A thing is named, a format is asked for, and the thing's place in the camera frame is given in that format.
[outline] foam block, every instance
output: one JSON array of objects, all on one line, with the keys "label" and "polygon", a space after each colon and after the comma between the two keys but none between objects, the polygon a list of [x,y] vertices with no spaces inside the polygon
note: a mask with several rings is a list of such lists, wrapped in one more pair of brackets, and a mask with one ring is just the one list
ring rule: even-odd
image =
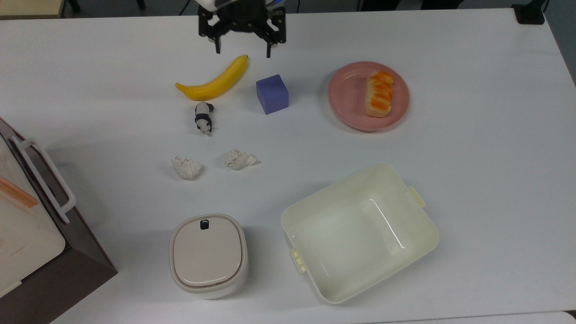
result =
[{"label": "foam block", "polygon": [[266,115],[288,107],[288,89],[280,74],[257,81],[256,94]]}]

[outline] floor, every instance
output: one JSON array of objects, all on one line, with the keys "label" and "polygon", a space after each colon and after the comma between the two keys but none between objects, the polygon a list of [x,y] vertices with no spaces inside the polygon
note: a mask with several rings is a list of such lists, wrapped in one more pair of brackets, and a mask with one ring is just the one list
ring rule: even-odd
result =
[{"label": "floor", "polygon": [[[135,16],[176,16],[187,0],[145,0],[146,9],[140,10],[136,0],[78,0],[81,12],[73,13],[67,5],[64,17],[135,17]],[[350,12],[356,11],[362,0],[300,0],[300,13],[311,12]],[[508,8],[514,3],[528,3],[529,0],[464,0],[459,9]],[[418,10],[422,0],[402,0],[397,10]],[[286,0],[284,7],[288,13],[296,13],[298,0]],[[192,0],[183,15],[196,15],[198,4]],[[558,47],[576,84],[576,0],[550,0],[545,13],[546,19],[556,38]]]}]

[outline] yellow banana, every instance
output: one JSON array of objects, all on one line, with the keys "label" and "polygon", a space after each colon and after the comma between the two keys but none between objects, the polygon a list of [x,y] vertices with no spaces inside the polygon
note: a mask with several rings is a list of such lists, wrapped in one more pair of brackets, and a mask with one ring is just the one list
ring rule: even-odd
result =
[{"label": "yellow banana", "polygon": [[203,85],[185,86],[176,83],[176,88],[189,99],[194,101],[205,101],[214,99],[228,91],[244,74],[248,67],[248,56],[238,56],[232,63],[214,80]]}]

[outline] bread roll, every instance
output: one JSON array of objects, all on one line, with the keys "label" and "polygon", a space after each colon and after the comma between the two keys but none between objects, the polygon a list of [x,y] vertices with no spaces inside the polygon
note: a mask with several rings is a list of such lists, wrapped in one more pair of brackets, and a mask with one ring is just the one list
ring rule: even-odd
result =
[{"label": "bread roll", "polygon": [[393,77],[390,73],[376,71],[366,84],[366,113],[373,117],[386,117],[392,104]]}]

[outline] panda figurine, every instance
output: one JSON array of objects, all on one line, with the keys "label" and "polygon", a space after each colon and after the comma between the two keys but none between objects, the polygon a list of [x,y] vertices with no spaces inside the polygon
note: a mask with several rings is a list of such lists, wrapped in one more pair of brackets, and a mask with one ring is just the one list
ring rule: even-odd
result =
[{"label": "panda figurine", "polygon": [[202,134],[210,135],[212,132],[212,119],[210,119],[210,113],[214,111],[214,106],[205,101],[196,105],[194,109],[196,113],[196,128],[198,128]]}]

